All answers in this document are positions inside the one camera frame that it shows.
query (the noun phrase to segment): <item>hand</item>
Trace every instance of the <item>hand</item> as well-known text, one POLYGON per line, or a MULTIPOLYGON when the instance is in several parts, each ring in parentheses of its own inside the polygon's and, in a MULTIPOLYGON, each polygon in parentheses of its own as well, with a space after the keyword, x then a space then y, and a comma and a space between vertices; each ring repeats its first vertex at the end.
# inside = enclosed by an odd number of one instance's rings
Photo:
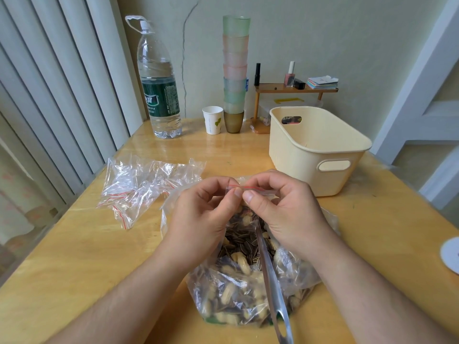
POLYGON ((282 172, 269 170, 252 176, 245 186, 276 189, 279 198, 269 201, 255 191, 245 191, 244 200, 271 229, 274 237, 291 252, 310 260, 314 245, 331 227, 309 185, 282 172))
POLYGON ((190 272, 215 250, 228 220, 237 211, 242 189, 232 177, 210 177, 184 190, 172 213, 164 243, 173 251, 176 267, 190 272))

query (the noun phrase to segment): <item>beige plastic basket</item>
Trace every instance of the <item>beige plastic basket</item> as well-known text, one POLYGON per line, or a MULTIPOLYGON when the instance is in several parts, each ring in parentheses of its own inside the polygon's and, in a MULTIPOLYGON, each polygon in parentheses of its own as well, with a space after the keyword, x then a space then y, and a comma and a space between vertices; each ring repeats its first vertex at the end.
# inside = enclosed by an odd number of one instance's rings
POLYGON ((307 182, 317 197, 339 193, 371 147, 369 138, 325 109, 283 106, 269 114, 269 155, 274 166, 307 182), (283 124, 283 119, 297 122, 298 117, 299 123, 283 124))

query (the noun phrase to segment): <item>white door frame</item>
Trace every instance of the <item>white door frame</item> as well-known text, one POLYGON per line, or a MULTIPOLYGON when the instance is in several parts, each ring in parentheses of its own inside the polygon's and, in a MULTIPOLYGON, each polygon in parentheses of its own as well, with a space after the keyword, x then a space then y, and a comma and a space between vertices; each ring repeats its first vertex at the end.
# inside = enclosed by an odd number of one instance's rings
MULTIPOLYGON (((459 141, 459 102, 432 102, 459 60, 459 0, 448 0, 370 152, 392 164, 406 141, 459 141)), ((456 148, 420 190, 438 209, 459 191, 456 148)))

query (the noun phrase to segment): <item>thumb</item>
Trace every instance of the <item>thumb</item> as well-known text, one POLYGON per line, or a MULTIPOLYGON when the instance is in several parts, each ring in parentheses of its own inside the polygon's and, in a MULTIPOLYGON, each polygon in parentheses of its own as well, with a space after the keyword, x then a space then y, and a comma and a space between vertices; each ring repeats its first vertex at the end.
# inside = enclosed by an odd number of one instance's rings
POLYGON ((220 204, 211 213, 212 220, 217 225, 225 225, 240 205, 243 190, 240 187, 231 189, 222 199, 220 204))
POLYGON ((276 217, 277 206, 270 200, 262 196, 256 191, 245 191, 242 195, 249 208, 251 208, 258 216, 260 216, 267 224, 273 223, 276 217))

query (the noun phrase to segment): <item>fingernail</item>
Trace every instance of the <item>fingernail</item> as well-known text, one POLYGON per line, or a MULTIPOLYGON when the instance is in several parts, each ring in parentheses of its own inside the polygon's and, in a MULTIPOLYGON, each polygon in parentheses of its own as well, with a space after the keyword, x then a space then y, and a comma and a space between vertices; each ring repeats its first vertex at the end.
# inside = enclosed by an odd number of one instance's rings
POLYGON ((244 191, 240 188, 240 187, 236 187, 236 189, 234 190, 234 195, 237 196, 238 198, 242 197, 242 193, 244 191))
POLYGON ((246 203, 249 204, 253 198, 253 191, 244 191, 244 194, 242 195, 242 197, 244 198, 246 203))

